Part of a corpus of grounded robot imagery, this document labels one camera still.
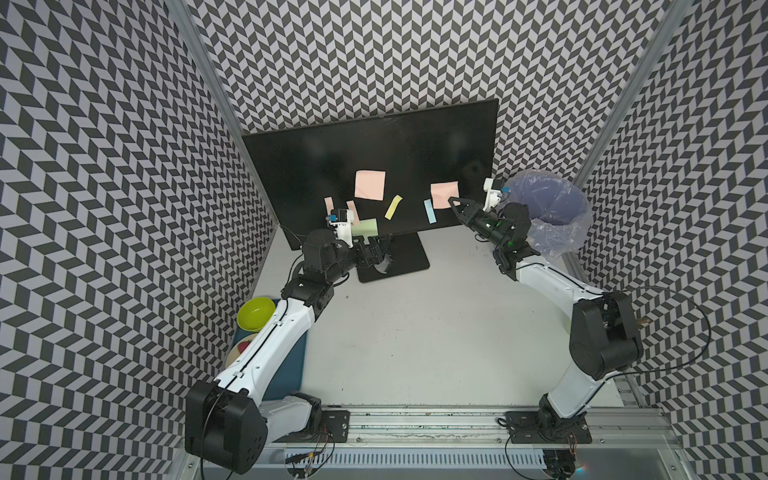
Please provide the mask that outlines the green sticky note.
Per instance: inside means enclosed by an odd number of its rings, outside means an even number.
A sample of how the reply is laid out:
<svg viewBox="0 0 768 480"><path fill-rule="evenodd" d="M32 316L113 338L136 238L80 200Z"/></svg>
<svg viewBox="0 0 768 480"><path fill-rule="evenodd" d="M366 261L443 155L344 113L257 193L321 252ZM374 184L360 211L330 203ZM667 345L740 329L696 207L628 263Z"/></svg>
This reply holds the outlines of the green sticky note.
<svg viewBox="0 0 768 480"><path fill-rule="evenodd" d="M357 224L352 225L352 236L362 236L364 238L375 237L379 235L378 223L375 218L360 220Z"/></svg>

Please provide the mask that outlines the blue sticky strip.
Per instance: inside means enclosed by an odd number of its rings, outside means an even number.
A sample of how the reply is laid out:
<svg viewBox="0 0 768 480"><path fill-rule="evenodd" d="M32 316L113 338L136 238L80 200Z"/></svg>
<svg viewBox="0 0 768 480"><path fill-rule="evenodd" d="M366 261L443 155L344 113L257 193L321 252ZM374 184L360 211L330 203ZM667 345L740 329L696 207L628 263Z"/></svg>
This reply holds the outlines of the blue sticky strip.
<svg viewBox="0 0 768 480"><path fill-rule="evenodd" d="M427 216L428 222L430 224L435 224L437 222L437 218L436 218L436 215L435 215L435 212L434 212L432 201L430 199L426 199L424 201L424 209L425 209L425 212L426 212L426 216Z"/></svg>

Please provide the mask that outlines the yellow sticky strip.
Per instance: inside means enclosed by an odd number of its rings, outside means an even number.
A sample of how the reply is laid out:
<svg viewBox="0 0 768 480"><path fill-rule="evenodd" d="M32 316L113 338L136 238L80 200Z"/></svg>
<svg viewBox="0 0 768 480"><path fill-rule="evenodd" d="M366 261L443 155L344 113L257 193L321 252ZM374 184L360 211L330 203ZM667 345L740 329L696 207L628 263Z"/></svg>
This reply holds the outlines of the yellow sticky strip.
<svg viewBox="0 0 768 480"><path fill-rule="evenodd" d="M394 217L394 215L395 215L395 213L397 211L397 208L398 208L398 206L399 206L399 204L401 203L402 200L403 200L403 198L400 195L395 195L392 198L392 200L391 200L391 202L389 204L389 207L387 208L386 213L384 215L384 218L386 220L392 220L393 219L393 217Z"/></svg>

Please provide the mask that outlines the large pink sticky note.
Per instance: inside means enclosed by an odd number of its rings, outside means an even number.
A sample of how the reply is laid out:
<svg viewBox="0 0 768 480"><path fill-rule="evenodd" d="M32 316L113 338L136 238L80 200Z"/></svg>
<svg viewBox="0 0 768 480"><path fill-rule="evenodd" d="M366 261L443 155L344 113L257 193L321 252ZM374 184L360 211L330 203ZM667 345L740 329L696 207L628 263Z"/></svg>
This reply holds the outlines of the large pink sticky note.
<svg viewBox="0 0 768 480"><path fill-rule="evenodd" d="M385 183L385 171L358 170L355 175L354 196L365 200L382 201Z"/></svg>

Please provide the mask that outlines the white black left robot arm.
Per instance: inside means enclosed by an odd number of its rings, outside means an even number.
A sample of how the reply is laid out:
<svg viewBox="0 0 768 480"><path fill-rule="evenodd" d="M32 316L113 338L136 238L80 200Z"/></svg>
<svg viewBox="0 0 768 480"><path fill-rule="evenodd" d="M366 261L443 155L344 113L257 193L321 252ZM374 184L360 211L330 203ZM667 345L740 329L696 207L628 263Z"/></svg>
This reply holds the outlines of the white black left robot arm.
<svg viewBox="0 0 768 480"><path fill-rule="evenodd" d="M212 381L199 381L185 400L187 453L237 474L248 472L264 447L292 434L320 432L318 398L294 393L267 401L265 392L295 344L319 319L341 279L356 267L388 258L390 236L345 239L339 227L312 231L266 325Z"/></svg>

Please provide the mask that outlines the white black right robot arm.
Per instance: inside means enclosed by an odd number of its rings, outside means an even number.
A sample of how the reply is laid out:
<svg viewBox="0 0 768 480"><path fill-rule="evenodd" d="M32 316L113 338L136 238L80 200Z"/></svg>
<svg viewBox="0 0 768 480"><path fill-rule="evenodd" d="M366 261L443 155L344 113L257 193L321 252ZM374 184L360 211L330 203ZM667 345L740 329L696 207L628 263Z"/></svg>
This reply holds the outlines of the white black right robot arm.
<svg viewBox="0 0 768 480"><path fill-rule="evenodd" d="M500 215L470 199L451 197L449 205L461 224L493 245L501 274L545 296L570 321L571 361L559 382L541 397L535 414L508 411L499 424L515 443L589 443L589 403L644 353L629 296L590 287L547 261L527 241L525 205L510 202Z"/></svg>

